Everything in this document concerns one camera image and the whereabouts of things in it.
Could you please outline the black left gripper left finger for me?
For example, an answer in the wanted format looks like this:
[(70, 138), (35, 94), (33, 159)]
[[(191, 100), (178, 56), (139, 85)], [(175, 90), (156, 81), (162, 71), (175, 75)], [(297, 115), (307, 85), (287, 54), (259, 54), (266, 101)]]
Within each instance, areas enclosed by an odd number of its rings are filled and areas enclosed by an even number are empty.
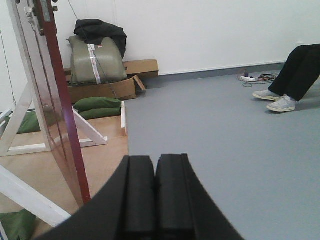
[(93, 197), (40, 240), (154, 240), (155, 172), (149, 156), (124, 156)]

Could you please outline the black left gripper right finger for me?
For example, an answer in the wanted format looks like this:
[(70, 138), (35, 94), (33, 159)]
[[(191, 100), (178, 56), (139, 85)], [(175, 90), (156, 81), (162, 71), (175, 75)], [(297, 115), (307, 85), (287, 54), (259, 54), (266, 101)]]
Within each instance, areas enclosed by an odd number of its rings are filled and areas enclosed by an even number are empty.
[(187, 154), (161, 155), (155, 182), (158, 239), (243, 239), (202, 185)]

